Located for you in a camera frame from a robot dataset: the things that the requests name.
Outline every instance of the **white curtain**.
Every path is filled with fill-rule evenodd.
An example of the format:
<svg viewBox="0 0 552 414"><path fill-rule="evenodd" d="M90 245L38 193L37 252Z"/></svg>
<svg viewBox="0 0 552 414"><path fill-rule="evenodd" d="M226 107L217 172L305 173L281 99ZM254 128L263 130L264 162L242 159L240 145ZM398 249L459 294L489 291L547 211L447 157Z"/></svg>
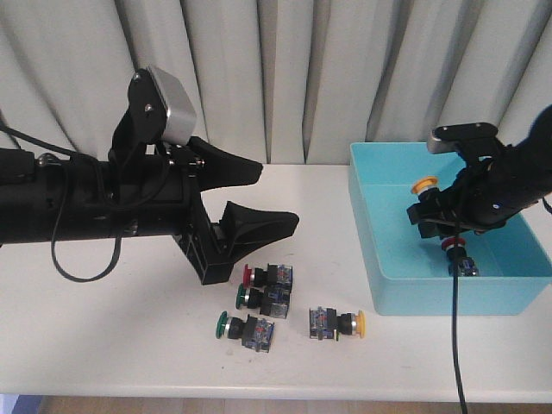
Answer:
<svg viewBox="0 0 552 414"><path fill-rule="evenodd" d="M517 143L552 104L551 13L549 0L0 0L1 116L105 159L134 70L154 64L185 86L195 135L262 162L346 164L351 142L462 122Z"/></svg>

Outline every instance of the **white table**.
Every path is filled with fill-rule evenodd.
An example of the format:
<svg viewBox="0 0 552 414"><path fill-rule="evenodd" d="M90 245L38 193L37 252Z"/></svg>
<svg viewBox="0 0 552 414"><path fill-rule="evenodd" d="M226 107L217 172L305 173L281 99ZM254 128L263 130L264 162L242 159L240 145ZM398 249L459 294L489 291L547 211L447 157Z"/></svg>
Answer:
<svg viewBox="0 0 552 414"><path fill-rule="evenodd" d="M456 401L449 317L381 317L373 310L345 166L266 166L259 184L204 194L211 219L225 201L300 216L295 235L201 286L171 237L124 240L121 261L91 284L64 280L47 243L0 248L0 392L199 398ZM548 253L552 217L526 214ZM112 241L59 244L68 270L91 276ZM292 306L270 353L215 338L236 310L245 263L293 265ZM308 310L363 309L367 336L309 338ZM552 287L516 317L460 317L468 401L552 402Z"/></svg>

